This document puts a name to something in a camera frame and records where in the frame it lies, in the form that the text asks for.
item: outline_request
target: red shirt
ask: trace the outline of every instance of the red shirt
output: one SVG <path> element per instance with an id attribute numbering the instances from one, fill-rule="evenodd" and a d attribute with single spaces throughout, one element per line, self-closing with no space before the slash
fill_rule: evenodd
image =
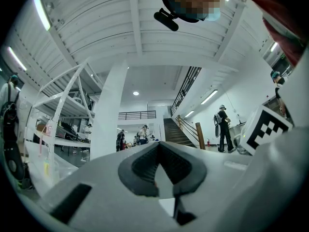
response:
<path id="1" fill-rule="evenodd" d="M 293 42 L 289 38 L 278 33 L 265 19 L 263 20 L 274 41 L 279 44 L 291 64 L 296 66 L 305 50 L 302 44 L 305 45 L 309 38 L 305 25 L 306 22 L 303 19 L 306 17 L 307 13 L 307 0 L 252 1 L 300 38 L 299 43 L 297 41 Z"/>

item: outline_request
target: shoe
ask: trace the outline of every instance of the shoe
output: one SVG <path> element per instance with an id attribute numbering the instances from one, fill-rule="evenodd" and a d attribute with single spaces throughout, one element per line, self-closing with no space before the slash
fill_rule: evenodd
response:
<path id="1" fill-rule="evenodd" d="M 235 148 L 229 149 L 229 150 L 228 150 L 228 153 L 232 153 L 232 152 L 234 152 L 235 150 L 236 150 Z"/>

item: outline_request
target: headset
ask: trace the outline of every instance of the headset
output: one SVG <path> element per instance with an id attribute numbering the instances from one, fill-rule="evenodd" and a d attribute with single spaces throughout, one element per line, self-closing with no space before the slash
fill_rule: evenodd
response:
<path id="1" fill-rule="evenodd" d="M 168 27 L 172 31 L 177 31 L 179 26 L 173 20 L 179 18 L 189 23 L 196 23 L 199 21 L 209 20 L 214 21 L 220 17 L 220 8 L 214 8 L 213 14 L 195 14 L 188 13 L 185 8 L 182 8 L 179 2 L 174 0 L 162 0 L 170 14 L 163 8 L 154 14 L 154 18 Z"/>

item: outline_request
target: stair railing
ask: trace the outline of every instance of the stair railing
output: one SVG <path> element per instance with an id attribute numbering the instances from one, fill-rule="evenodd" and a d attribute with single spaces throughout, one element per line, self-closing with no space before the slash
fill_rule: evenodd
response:
<path id="1" fill-rule="evenodd" d="M 200 149 L 206 149 L 201 124 L 199 122 L 195 123 L 196 128 L 194 128 L 187 121 L 183 120 L 180 115 L 175 120 L 178 122 L 179 128 L 182 131 L 186 129 L 198 141 Z"/>

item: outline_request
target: black strip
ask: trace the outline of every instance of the black strip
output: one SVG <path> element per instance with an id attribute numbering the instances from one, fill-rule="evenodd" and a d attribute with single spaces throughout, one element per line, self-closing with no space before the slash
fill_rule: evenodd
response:
<path id="1" fill-rule="evenodd" d="M 79 184 L 73 191 L 50 213 L 57 220 L 68 223 L 78 207 L 92 189 L 91 186 Z"/>

